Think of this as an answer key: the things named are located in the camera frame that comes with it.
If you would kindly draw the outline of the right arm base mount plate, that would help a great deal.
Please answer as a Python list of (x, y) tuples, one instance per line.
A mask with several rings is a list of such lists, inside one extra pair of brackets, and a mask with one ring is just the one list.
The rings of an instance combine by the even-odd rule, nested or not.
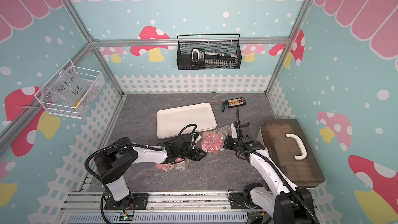
[(230, 202), (231, 209), (261, 209), (261, 207), (257, 205), (253, 205), (251, 203), (247, 203), (245, 196), (242, 192), (228, 192), (227, 197)]

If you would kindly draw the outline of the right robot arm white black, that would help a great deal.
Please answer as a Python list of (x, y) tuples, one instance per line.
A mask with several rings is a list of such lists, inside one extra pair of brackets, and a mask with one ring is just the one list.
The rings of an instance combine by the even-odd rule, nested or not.
[(232, 135), (224, 142), (224, 148), (251, 164), (262, 176), (266, 185), (251, 184), (244, 188), (245, 204), (249, 208), (262, 208), (275, 224), (318, 224), (313, 198), (309, 190), (299, 188), (272, 161), (265, 146), (256, 141), (250, 131), (250, 123), (242, 123), (239, 110), (232, 123)]

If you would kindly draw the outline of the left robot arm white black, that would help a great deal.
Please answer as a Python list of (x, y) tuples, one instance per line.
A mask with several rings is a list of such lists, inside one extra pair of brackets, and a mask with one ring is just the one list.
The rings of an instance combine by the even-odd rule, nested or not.
[(177, 160), (200, 161), (206, 152), (197, 147), (200, 135), (179, 134), (156, 146), (141, 145), (124, 137), (100, 149), (85, 161), (86, 171), (95, 177), (116, 202), (131, 200), (124, 173), (137, 163), (176, 164)]

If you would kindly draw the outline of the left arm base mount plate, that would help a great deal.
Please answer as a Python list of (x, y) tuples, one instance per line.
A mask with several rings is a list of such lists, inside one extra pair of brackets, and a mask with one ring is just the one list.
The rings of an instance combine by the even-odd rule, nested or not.
[(145, 210), (148, 204), (149, 194), (134, 193), (120, 201), (116, 201), (113, 196), (107, 196), (105, 210), (121, 211), (121, 210)]

